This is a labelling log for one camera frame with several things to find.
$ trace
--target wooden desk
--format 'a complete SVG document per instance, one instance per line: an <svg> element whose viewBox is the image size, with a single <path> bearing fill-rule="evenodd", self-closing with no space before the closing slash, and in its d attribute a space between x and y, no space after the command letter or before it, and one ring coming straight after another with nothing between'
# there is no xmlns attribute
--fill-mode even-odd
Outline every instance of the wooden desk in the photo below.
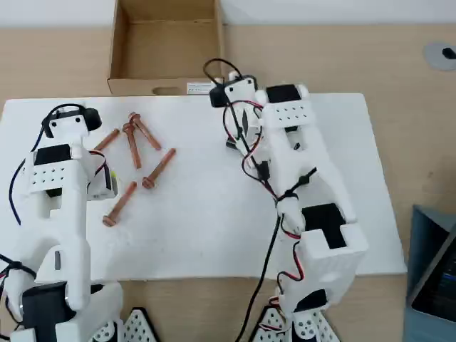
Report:
<svg viewBox="0 0 456 342"><path fill-rule="evenodd" d="M423 46L435 40L456 45L456 25L227 28L229 58L262 85L364 93L405 251L413 203L456 209L456 72L426 65ZM109 29L0 30L0 103L109 95L109 41ZM163 341L233 341L256 282L125 282L123 316L145 306ZM401 341L405 283L403 275L357 278L328 311L341 340ZM252 323L273 288L265 284Z"/></svg>

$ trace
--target open cardboard box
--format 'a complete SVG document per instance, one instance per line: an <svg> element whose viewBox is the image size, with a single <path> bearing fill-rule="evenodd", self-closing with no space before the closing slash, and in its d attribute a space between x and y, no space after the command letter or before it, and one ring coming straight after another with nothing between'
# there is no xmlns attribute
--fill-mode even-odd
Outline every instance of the open cardboard box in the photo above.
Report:
<svg viewBox="0 0 456 342"><path fill-rule="evenodd" d="M108 76L113 95L204 93L210 81L202 66L223 55L219 0L117 0ZM213 63L209 72L220 77L222 67Z"/></svg>

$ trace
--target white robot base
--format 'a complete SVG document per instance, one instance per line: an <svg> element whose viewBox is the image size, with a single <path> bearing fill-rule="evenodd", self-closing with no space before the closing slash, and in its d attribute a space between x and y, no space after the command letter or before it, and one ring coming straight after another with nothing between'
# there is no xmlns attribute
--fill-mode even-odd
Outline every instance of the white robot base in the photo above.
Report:
<svg viewBox="0 0 456 342"><path fill-rule="evenodd" d="M250 342L340 342L320 310L293 313L293 323L286 327L279 311L265 306L250 336Z"/></svg>
<svg viewBox="0 0 456 342"><path fill-rule="evenodd" d="M133 308L121 329L113 321L93 335L89 342L159 342L157 334L144 308Z"/></svg>

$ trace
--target white wall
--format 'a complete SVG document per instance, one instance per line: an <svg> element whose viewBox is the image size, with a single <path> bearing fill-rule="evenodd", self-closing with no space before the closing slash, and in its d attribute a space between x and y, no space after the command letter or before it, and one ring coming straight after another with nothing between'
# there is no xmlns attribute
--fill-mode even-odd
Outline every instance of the white wall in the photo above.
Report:
<svg viewBox="0 0 456 342"><path fill-rule="evenodd" d="M229 24L456 22L456 0L222 0L222 6ZM113 9L114 0L0 0L0 26L107 26Z"/></svg>

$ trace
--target screw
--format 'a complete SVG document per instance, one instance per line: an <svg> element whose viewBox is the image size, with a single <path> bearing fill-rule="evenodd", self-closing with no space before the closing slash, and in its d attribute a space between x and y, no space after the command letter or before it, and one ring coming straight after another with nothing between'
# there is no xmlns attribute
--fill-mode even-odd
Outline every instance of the screw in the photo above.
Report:
<svg viewBox="0 0 456 342"><path fill-rule="evenodd" d="M163 172L165 169L167 163L170 162L170 160L174 157L176 154L176 149L172 148L171 150L168 151L168 153L161 159L160 164L152 171L152 173L149 175L149 177L144 177L142 180L142 185L146 189L152 189L155 186L155 180L158 178L160 173Z"/></svg>
<svg viewBox="0 0 456 342"><path fill-rule="evenodd" d="M133 164L137 169L141 168L141 158L138 153L138 148L136 147L136 140L133 132L135 131L135 126L132 123L124 124L122 131L127 134L128 143L130 144L131 156L133 157Z"/></svg>
<svg viewBox="0 0 456 342"><path fill-rule="evenodd" d="M96 145L94 150L101 151L101 150L105 149L109 144L112 143L112 141L114 139L117 138L117 136L119 136L119 134L120 134L120 131L117 128L114 129L113 132L109 133L109 135L106 138L101 140L101 142L98 145Z"/></svg>
<svg viewBox="0 0 456 342"><path fill-rule="evenodd" d="M117 218L120 214L120 211L124 208L124 206L127 204L127 202L130 200L131 195L136 190L138 184L136 182L131 182L130 185L128 185L127 191L125 191L125 194L118 200L118 202L115 204L113 210L108 214L108 216L103 216L103 224L107 227L112 227L115 226L117 223Z"/></svg>
<svg viewBox="0 0 456 342"><path fill-rule="evenodd" d="M149 141L149 143L152 145L153 148L155 148L157 151L160 151L162 149L162 146L160 145L160 143L157 141L157 139L154 138L152 133L148 130L148 128L141 121L141 115L133 112L128 116L128 119L130 120L130 123L134 123L135 126L140 129L140 131L147 138L147 140Z"/></svg>

